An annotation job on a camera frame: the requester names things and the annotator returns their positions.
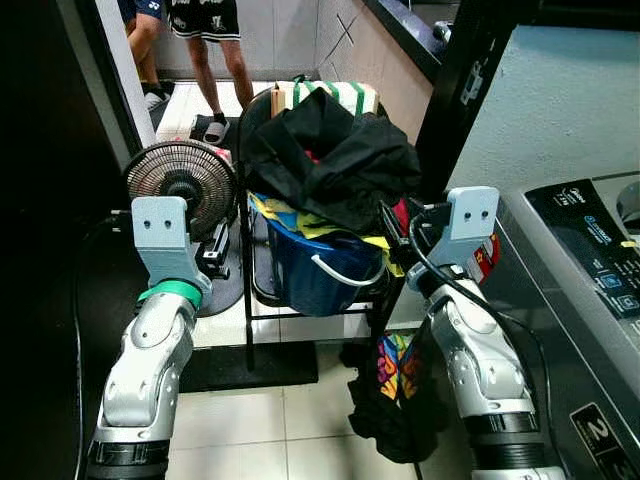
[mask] red cloth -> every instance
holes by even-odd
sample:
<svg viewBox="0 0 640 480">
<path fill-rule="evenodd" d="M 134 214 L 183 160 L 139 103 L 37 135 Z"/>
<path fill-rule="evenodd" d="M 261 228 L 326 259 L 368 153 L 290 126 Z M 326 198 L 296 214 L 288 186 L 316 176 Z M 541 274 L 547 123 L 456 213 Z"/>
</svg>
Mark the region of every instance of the red cloth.
<svg viewBox="0 0 640 480">
<path fill-rule="evenodd" d="M 307 157 L 309 157 L 315 165 L 320 165 L 320 159 L 317 158 L 311 150 L 305 150 L 304 153 L 307 154 Z"/>
<path fill-rule="evenodd" d="M 409 207 L 407 201 L 401 198 L 400 201 L 393 207 L 393 213 L 396 214 L 398 223 L 400 224 L 400 231 L 403 236 L 409 235 Z"/>
</svg>

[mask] striped towel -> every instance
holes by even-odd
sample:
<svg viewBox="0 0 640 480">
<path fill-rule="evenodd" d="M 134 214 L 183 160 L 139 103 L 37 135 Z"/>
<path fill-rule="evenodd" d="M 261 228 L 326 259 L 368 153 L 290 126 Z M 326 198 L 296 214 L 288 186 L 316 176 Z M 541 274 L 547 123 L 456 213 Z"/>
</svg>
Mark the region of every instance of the striped towel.
<svg viewBox="0 0 640 480">
<path fill-rule="evenodd" d="M 329 95 L 352 115 L 378 113 L 378 92 L 366 83 L 357 82 L 276 82 L 276 87 L 284 92 L 283 108 L 296 107 L 316 88 L 323 88 Z"/>
</svg>

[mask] light blue wall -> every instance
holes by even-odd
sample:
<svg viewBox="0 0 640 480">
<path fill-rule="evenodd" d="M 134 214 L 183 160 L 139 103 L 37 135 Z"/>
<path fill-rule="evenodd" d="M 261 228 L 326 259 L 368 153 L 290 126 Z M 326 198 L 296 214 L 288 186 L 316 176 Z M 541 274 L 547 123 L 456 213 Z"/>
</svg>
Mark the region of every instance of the light blue wall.
<svg viewBox="0 0 640 480">
<path fill-rule="evenodd" d="M 450 187 L 640 168 L 640 35 L 518 27 Z"/>
</svg>

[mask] power cord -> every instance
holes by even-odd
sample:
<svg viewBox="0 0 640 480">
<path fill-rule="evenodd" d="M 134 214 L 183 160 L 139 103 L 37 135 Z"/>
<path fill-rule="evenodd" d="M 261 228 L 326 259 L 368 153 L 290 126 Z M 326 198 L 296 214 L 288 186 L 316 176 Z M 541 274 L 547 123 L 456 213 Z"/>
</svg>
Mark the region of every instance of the power cord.
<svg viewBox="0 0 640 480">
<path fill-rule="evenodd" d="M 556 454 L 558 455 L 558 458 L 560 459 L 560 462 L 562 463 L 563 469 L 565 471 L 565 473 L 568 475 L 569 474 L 569 470 L 567 468 L 567 464 L 564 460 L 564 458 L 562 457 L 560 450 L 558 449 L 558 442 L 557 442 L 557 438 L 556 438 L 556 434 L 555 434 L 555 430 L 553 428 L 553 423 L 552 423 L 552 413 L 551 413 L 551 382 L 549 379 L 549 365 L 546 359 L 546 355 L 545 355 L 545 351 L 544 351 L 544 347 L 542 345 L 542 342 L 540 341 L 540 338 L 538 337 L 538 335 L 526 324 L 520 322 L 519 320 L 510 317 L 508 315 L 503 315 L 502 313 L 498 312 L 495 308 L 493 308 L 488 302 L 486 302 L 484 299 L 480 298 L 479 296 L 477 296 L 475 293 L 471 292 L 470 290 L 466 289 L 465 287 L 463 287 L 462 285 L 460 285 L 459 283 L 453 281 L 451 278 L 449 278 L 447 275 L 445 275 L 438 267 L 437 265 L 435 265 L 431 260 L 429 260 L 429 258 L 422 252 L 422 248 L 420 247 L 420 245 L 418 244 L 418 239 L 417 239 L 417 224 L 419 222 L 429 222 L 431 219 L 429 217 L 427 217 L 424 213 L 415 216 L 411 222 L 409 223 L 409 241 L 411 242 L 411 246 L 413 248 L 413 250 L 416 252 L 416 254 L 418 255 L 418 257 L 420 258 L 420 262 L 425 266 L 425 268 L 427 270 L 429 270 L 429 272 L 431 272 L 438 280 L 440 280 L 442 283 L 448 285 L 449 287 L 453 288 L 456 292 L 460 293 L 461 295 L 463 295 L 464 297 L 466 297 L 468 300 L 470 300 L 471 302 L 475 303 L 476 305 L 478 305 L 480 308 L 482 308 L 485 312 L 487 312 L 489 315 L 491 315 L 496 323 L 502 328 L 502 331 L 504 332 L 504 335 L 507 337 L 507 339 L 509 340 L 509 342 L 512 345 L 515 345 L 515 343 L 513 342 L 513 340 L 510 338 L 509 335 L 509 328 L 507 327 L 507 321 L 518 325 L 524 332 L 526 332 L 530 338 L 533 339 L 536 348 L 538 350 L 538 354 L 540 355 L 540 360 L 541 360 L 541 364 L 542 364 L 542 373 L 543 373 L 543 377 L 544 377 L 544 385 L 545 385 L 545 391 L 544 391 L 544 398 L 545 398 L 545 410 L 546 410 L 546 416 L 547 416 L 547 423 L 548 423 L 548 429 L 549 429 L 549 437 L 551 440 L 551 444 L 553 446 L 553 449 L 555 450 Z M 424 233 L 420 230 L 419 231 L 423 240 L 425 241 L 425 243 L 428 243 L 428 240 L 425 238 Z M 518 360 L 520 361 L 520 364 L 522 365 L 523 368 L 525 368 L 526 363 L 524 363 L 522 361 L 522 358 L 520 357 L 520 355 L 518 354 L 517 351 L 514 352 L 516 354 L 516 356 L 518 357 Z"/>
<path fill-rule="evenodd" d="M 79 295 L 79 278 L 80 267 L 84 261 L 84 256 L 89 248 L 93 244 L 102 230 L 107 226 L 114 226 L 117 224 L 119 216 L 111 215 L 95 225 L 93 225 L 89 231 L 85 234 L 80 242 L 78 252 L 73 262 L 73 270 L 71 274 L 71 315 L 73 317 L 73 326 L 76 332 L 76 408 L 78 410 L 78 450 L 76 453 L 76 466 L 73 475 L 74 480 L 82 480 L 80 475 L 82 474 L 84 464 L 84 369 L 83 369 L 83 355 L 82 355 L 82 336 L 80 331 L 80 295 Z"/>
</svg>

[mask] white bucket handle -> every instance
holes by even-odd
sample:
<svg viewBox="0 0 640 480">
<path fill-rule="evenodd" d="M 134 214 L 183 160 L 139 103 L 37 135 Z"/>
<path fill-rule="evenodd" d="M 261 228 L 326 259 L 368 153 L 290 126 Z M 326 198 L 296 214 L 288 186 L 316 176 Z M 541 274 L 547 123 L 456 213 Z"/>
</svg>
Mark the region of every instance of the white bucket handle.
<svg viewBox="0 0 640 480">
<path fill-rule="evenodd" d="M 311 260 L 313 261 L 313 263 L 318 265 L 322 269 L 322 271 L 324 273 L 326 273 L 330 277 L 338 280 L 339 282 L 344 283 L 345 285 L 349 285 L 351 287 L 368 287 L 369 285 L 373 285 L 378 280 L 380 280 L 380 277 L 382 277 L 382 275 L 384 274 L 385 270 L 387 269 L 387 266 L 385 265 L 385 263 L 383 261 L 382 262 L 382 267 L 380 268 L 380 271 L 378 273 L 376 273 L 373 278 L 371 278 L 369 280 L 352 280 L 352 279 L 347 278 L 344 275 L 336 272 L 333 268 L 331 268 L 329 265 L 324 263 L 322 261 L 322 259 L 320 258 L 320 255 L 318 255 L 317 253 L 311 257 Z"/>
</svg>

